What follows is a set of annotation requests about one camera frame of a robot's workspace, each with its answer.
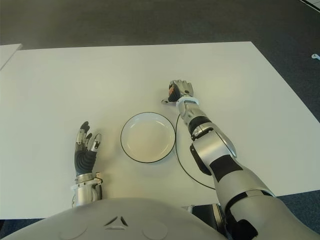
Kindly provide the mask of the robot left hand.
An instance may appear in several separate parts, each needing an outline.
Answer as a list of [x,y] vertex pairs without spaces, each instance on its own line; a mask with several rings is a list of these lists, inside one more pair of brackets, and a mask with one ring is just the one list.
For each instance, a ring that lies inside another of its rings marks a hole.
[[92,133],[88,133],[90,125],[85,121],[79,128],[74,148],[74,168],[76,176],[90,174],[93,171],[97,152],[102,141],[102,135],[96,134],[93,142],[88,146]]

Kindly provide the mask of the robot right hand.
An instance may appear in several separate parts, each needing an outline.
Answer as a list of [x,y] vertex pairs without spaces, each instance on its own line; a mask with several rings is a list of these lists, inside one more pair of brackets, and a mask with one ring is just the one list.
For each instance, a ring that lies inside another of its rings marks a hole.
[[190,82],[185,80],[172,80],[168,87],[168,97],[161,101],[162,104],[175,103],[182,97],[193,97],[194,90]]

